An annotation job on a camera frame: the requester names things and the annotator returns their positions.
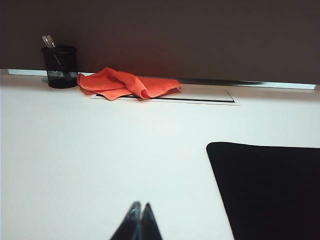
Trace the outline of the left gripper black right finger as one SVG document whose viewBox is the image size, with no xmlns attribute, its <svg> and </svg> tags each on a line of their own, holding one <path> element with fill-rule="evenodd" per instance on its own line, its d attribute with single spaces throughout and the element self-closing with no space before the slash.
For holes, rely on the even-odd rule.
<svg viewBox="0 0 320 240">
<path fill-rule="evenodd" d="M 142 212 L 141 237 L 143 240 L 163 240 L 150 203 Z"/>
</svg>

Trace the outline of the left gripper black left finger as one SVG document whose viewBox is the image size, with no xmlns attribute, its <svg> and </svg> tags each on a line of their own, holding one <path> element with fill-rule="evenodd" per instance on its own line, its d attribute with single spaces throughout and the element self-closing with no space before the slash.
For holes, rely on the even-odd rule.
<svg viewBox="0 0 320 240">
<path fill-rule="evenodd" d="M 141 203 L 134 201 L 117 230 L 114 232 L 111 240 L 141 240 Z"/>
</svg>

